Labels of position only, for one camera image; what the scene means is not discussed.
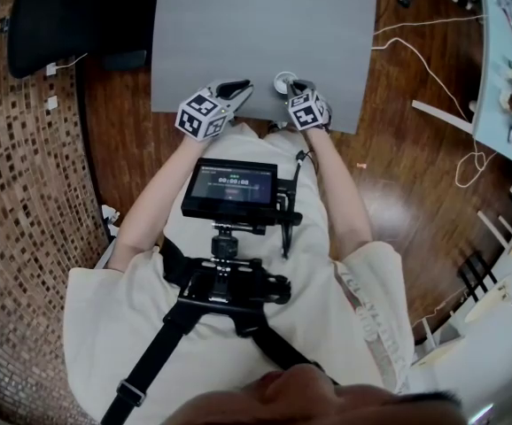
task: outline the strap buckle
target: strap buckle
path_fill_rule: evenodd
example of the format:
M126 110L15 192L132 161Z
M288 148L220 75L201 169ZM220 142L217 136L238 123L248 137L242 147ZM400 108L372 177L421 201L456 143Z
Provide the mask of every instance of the strap buckle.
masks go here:
M125 379L120 381L116 388L116 393L134 407L140 407L146 398L145 393L142 393L132 384L129 384Z

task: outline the white shirt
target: white shirt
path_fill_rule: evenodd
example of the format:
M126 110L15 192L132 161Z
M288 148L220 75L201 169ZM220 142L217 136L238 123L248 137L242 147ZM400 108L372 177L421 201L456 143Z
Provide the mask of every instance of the white shirt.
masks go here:
M236 127L206 152L278 165L290 179L299 147L288 135L260 140ZM175 200L165 234L190 257L211 256L211 221L184 218ZM397 390L405 381L414 340L407 316L401 260L386 243L370 243L342 262L329 258L327 213L313 167L301 170L290 258L281 255L279 227L265 236L238 233L238 257L260 258L271 274L291 281L287 305L265 305L269 324L341 384L367 383ZM66 296L64 344L68 381L81 406L100 421L162 326L179 290L163 279L156 252L134 257L126 273L72 269ZM251 339L236 335L228 317L207 315L177 346L128 424L159 424L185 401L210 390L241 387L275 367Z

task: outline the person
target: person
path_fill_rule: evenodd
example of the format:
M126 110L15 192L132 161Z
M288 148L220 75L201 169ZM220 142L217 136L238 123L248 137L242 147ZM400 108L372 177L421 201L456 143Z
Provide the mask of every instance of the person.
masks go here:
M265 236L238 233L238 257L262 259L271 274L291 281L286 305L265 305L270 326L312 365L278 372L252 339L236 335L225 316L206 315L177 346L129 424L264 422L464 423L444 394L400 397L414 340L400 256L375 242L367 209L327 131L306 131L314 165L299 174L290 257L282 257L279 226ZM66 294L64 342L69 385L95 420L112 403L175 304L178 289L164 280L162 233L189 257L210 258L211 221L185 218L180 205L200 157L278 165L291 179L296 155L309 151L288 130L259 139L245 124L211 142L185 137L151 179L122 222L106 269L72 269ZM330 259L329 221L342 261ZM334 386L327 375L341 385Z

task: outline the desk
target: desk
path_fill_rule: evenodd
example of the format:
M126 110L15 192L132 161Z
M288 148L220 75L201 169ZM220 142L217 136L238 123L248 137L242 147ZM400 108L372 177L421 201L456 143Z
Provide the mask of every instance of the desk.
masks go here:
M484 55L477 109L472 124L435 107L414 101L414 107L469 132L482 144L512 160L508 131L512 115L500 106L500 94L508 90L508 60L512 60L512 27L497 0L483 0Z
M287 120L282 71L314 81L332 128L354 134L366 88L376 0L158 0L151 109L175 112L215 79L250 79L238 116Z

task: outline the black office chair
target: black office chair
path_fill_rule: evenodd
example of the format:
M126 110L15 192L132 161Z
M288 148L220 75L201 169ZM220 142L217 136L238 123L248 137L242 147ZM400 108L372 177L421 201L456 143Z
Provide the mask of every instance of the black office chair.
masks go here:
M23 78L62 58L95 54L107 69L151 59L156 0L14 0L8 66Z

